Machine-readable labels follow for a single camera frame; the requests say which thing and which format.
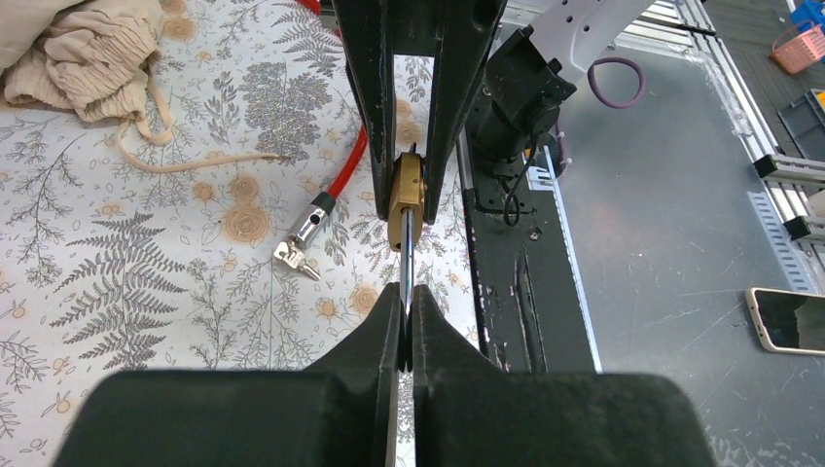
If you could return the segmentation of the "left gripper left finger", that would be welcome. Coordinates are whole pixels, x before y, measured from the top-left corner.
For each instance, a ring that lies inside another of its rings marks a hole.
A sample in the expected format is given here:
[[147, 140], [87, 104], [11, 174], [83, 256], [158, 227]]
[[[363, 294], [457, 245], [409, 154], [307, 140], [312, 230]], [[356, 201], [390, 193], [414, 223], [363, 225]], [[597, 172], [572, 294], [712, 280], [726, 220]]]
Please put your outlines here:
[[400, 287], [300, 371], [122, 371], [91, 392], [58, 466], [391, 466]]

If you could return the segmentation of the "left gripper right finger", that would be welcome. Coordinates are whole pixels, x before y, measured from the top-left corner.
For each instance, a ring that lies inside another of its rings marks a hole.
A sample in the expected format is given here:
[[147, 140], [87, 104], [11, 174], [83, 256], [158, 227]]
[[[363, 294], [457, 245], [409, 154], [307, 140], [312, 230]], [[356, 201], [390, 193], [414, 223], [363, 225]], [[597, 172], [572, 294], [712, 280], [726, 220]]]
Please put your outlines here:
[[446, 320], [410, 306], [420, 466], [711, 466], [693, 405], [665, 377], [507, 373]]

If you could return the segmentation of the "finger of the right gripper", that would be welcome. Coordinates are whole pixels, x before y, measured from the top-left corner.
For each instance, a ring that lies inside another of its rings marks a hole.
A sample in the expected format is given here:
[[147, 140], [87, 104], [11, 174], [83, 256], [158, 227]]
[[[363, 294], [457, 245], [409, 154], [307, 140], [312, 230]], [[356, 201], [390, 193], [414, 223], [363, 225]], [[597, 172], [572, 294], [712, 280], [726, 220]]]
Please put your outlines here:
[[386, 1], [332, 0], [347, 60], [347, 75], [368, 136], [376, 211], [389, 217], [392, 183], [391, 47]]
[[481, 86], [484, 67], [506, 9], [502, 0], [437, 1], [423, 219], [436, 221], [447, 162]]

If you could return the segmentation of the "brass padlock with key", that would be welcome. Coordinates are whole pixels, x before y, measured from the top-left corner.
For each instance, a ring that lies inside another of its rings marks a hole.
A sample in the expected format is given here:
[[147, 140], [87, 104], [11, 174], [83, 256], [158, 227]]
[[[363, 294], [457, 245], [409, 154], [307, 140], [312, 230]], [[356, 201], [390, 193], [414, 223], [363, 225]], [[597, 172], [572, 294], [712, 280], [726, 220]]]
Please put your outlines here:
[[400, 297], [409, 312], [414, 287], [415, 247], [422, 231], [426, 186], [422, 156], [413, 143], [394, 162], [390, 190], [387, 234], [389, 246], [400, 254]]

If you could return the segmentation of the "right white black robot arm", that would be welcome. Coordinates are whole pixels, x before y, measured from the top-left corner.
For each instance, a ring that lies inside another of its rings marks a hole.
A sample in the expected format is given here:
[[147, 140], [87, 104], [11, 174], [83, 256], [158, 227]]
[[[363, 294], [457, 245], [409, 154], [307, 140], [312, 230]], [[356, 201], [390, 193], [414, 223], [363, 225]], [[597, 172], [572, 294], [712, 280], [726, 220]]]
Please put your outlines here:
[[422, 220], [433, 223], [448, 157], [481, 88], [510, 125], [541, 104], [559, 104], [607, 45], [648, 8], [645, 1], [553, 1], [505, 44], [494, 46], [503, 1], [324, 1], [341, 34], [346, 74], [366, 130], [377, 216], [390, 214], [395, 174], [397, 55], [434, 61]]

